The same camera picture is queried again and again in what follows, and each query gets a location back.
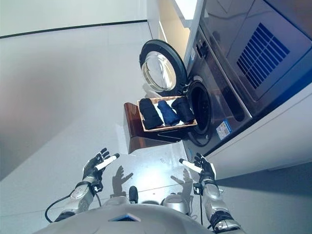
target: label sticker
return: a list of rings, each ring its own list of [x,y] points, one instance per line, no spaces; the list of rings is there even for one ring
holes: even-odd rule
[[[216,128],[216,132],[218,133],[220,140],[223,140],[225,137],[227,137],[232,132],[229,122],[227,120],[224,120]]]
[[[192,51],[191,51],[191,60],[192,61],[195,59],[195,55],[196,55],[195,50],[194,50],[194,48],[192,48]]]

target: metal panel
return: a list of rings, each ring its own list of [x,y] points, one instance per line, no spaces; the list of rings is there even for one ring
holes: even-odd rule
[[[233,82],[244,87],[241,96],[247,102],[259,101],[310,47],[304,34],[264,1],[256,0],[227,57],[239,77]]]
[[[202,19],[218,42],[223,55],[227,55],[254,0],[208,0]]]

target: folded clothes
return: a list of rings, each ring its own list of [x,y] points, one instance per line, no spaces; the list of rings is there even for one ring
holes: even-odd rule
[[[159,101],[157,107],[160,109],[166,125],[174,126],[180,122],[179,116],[173,111],[166,101]]]
[[[172,103],[172,108],[175,109],[177,115],[184,123],[193,122],[195,116],[191,111],[189,101],[186,97],[179,97]]]
[[[139,108],[144,117],[143,124],[147,130],[154,129],[163,124],[154,105],[152,104],[152,101],[149,98],[141,99],[139,102]]]

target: blue folded towel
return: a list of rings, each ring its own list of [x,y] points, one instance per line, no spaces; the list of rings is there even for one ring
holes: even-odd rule
[[[157,107],[160,109],[166,125],[174,126],[180,122],[179,116],[173,111],[166,101],[159,101]]]

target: washing machine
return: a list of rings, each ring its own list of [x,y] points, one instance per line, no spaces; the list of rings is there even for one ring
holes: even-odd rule
[[[198,125],[176,134],[189,161],[312,82],[311,6],[305,0],[205,0],[187,70],[167,43],[143,46],[140,65],[150,87],[161,96],[188,97]]]
[[[252,119],[229,83],[200,27],[186,70],[178,53],[164,41],[150,40],[139,57],[148,85],[163,97],[186,96],[197,125],[176,131],[189,161],[207,154],[235,135]]]

